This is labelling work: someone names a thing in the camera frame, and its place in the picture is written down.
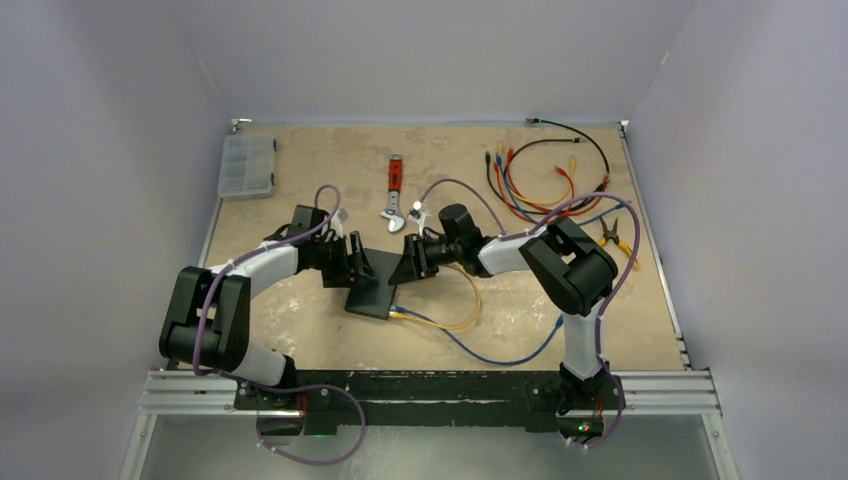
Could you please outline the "black network switch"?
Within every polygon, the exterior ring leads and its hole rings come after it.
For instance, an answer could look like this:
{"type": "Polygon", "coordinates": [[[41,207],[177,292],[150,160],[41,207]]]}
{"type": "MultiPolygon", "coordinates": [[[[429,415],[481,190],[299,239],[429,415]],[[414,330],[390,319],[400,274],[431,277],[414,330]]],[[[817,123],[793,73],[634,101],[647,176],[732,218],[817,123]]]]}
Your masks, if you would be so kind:
{"type": "Polygon", "coordinates": [[[351,314],[388,320],[397,290],[397,286],[390,285],[388,280],[396,269],[401,255],[365,248],[363,257],[370,267],[371,276],[363,277],[359,274],[354,276],[344,310],[351,314]]]}

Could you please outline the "black braided cable teal plug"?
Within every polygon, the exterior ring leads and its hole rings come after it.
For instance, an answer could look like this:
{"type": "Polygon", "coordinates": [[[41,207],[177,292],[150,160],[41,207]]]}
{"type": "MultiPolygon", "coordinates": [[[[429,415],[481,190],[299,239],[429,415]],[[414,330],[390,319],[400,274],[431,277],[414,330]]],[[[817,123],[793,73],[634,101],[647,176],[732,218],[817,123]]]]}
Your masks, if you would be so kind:
{"type": "Polygon", "coordinates": [[[512,215],[529,222],[566,200],[605,191],[611,164],[601,142],[581,127],[529,117],[510,134],[487,168],[489,188],[512,215]]]}

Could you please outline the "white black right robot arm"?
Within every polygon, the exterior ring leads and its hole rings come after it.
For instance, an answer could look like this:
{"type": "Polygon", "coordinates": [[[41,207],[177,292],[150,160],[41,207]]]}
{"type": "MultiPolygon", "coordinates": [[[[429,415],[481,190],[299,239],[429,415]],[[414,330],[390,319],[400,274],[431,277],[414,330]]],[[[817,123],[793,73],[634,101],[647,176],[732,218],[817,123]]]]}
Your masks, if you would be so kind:
{"type": "Polygon", "coordinates": [[[560,311],[557,327],[565,337],[561,410],[600,407],[604,383],[610,378],[601,353],[600,310],[613,294],[615,261],[568,218],[512,239],[483,235],[462,204],[444,207],[438,220],[439,233],[405,236],[389,284],[432,278],[440,267],[452,264],[478,278],[531,272],[560,311]]]}

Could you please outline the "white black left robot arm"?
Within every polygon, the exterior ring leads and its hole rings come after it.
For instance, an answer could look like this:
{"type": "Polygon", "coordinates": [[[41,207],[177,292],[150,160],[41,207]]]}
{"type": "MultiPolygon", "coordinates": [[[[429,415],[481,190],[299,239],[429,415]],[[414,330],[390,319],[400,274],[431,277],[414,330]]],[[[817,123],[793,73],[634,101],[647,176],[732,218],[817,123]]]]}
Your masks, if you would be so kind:
{"type": "Polygon", "coordinates": [[[298,395],[295,364],[251,339],[252,300],[283,279],[317,270],[323,287],[347,290],[346,312],[387,319],[396,292],[388,278],[398,259],[364,247],[356,232],[343,234],[337,215],[299,205],[291,222],[255,250],[212,269],[188,266],[178,273],[160,354],[260,384],[264,401],[287,408],[298,395]]]}

